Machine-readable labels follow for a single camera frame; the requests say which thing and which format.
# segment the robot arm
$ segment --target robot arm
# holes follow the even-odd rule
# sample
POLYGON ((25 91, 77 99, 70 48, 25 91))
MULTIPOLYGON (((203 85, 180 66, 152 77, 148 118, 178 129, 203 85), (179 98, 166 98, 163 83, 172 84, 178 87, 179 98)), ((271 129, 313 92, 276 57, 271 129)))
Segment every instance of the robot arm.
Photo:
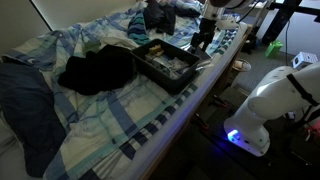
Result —
POLYGON ((191 53, 195 53, 198 46, 203 44, 202 51, 205 51, 212 42, 215 28, 234 29, 237 27, 236 22, 221 20, 224 9, 239 9, 249 6, 253 0, 207 0, 203 18, 199 26, 199 33, 194 33, 191 40, 191 53))
POLYGON ((263 124, 283 114, 320 102, 320 62, 296 71, 284 66, 269 72, 224 123, 228 139, 255 156, 264 155, 269 146, 269 133, 263 124), (287 78, 292 74, 303 89, 312 95, 302 97, 298 88, 287 78))

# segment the glowing led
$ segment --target glowing led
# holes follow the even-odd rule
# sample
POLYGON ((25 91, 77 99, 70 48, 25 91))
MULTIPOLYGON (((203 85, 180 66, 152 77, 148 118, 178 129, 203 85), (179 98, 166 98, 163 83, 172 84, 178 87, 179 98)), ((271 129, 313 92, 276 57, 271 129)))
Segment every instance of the glowing led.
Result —
POLYGON ((238 130, 233 130, 228 133, 228 138, 231 138, 232 136, 236 135, 238 133, 238 130))

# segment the floor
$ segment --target floor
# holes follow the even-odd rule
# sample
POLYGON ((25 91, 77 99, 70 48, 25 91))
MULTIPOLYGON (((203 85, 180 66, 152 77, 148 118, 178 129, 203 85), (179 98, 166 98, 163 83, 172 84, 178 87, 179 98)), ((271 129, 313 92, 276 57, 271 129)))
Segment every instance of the floor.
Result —
MULTIPOLYGON (((212 89, 198 109, 198 114, 204 121, 210 122, 215 118, 212 117, 215 113, 214 107, 209 105, 213 94, 231 99, 233 104, 240 105, 267 72, 278 66, 286 65, 284 53, 278 53, 274 58, 266 58, 264 54, 266 48, 265 46, 259 47, 253 50, 251 55, 240 54, 240 59, 244 59, 251 64, 251 70, 248 72, 233 72, 236 74, 235 79, 231 87, 224 91, 212 89), (242 95, 235 96, 232 91, 240 92, 242 95)), ((199 131, 199 126, 196 123, 191 123, 150 179, 255 179, 240 166, 229 167, 225 162, 232 161, 230 157, 225 157, 222 153, 212 157, 213 152, 219 154, 221 150, 213 146, 199 131)))

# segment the plaid bedsheet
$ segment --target plaid bedsheet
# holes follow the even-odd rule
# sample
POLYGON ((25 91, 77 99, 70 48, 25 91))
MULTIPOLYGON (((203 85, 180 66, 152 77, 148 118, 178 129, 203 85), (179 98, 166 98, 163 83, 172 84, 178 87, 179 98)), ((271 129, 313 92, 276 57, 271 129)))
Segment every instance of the plaid bedsheet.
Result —
MULTIPOLYGON (((116 177, 197 89, 191 83, 182 93, 172 96, 142 74, 124 88, 94 96, 82 96, 58 85, 70 56, 84 57, 89 50, 99 50, 100 40, 106 37, 125 37, 129 21, 144 7, 144 3, 138 2, 126 12, 50 32, 4 55, 37 67, 49 77, 46 79, 54 92, 56 113, 68 133, 47 168, 45 179, 116 177)), ((198 25, 199 19, 178 17, 175 34, 164 40, 184 46, 198 25)), ((221 31, 207 52, 223 54, 235 34, 236 31, 221 31)), ((158 35, 151 31, 149 36, 152 39, 158 35)))

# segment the wire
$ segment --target wire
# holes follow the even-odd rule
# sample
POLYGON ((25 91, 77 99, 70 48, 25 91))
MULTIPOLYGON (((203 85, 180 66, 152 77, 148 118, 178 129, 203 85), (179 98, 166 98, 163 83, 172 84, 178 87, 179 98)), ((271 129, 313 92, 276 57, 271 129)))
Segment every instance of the wire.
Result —
POLYGON ((253 6, 252 8, 237 22, 237 23, 240 23, 244 18, 246 18, 250 13, 251 11, 256 7, 256 5, 258 4, 259 1, 257 1, 253 6))
POLYGON ((288 29, 290 26, 290 19, 288 19, 288 25, 286 29, 286 66, 288 66, 288 29))
POLYGON ((311 109, 312 109, 312 105, 310 105, 307 109, 307 111, 305 112, 305 114, 303 114, 303 116, 300 118, 300 120, 298 122, 295 122, 294 124, 291 124, 289 127, 285 124, 284 127, 288 130, 291 131, 295 131, 298 128, 300 128, 301 126, 305 125, 306 123, 308 123, 308 121, 306 121, 306 117, 308 116, 308 114, 310 113, 311 109))

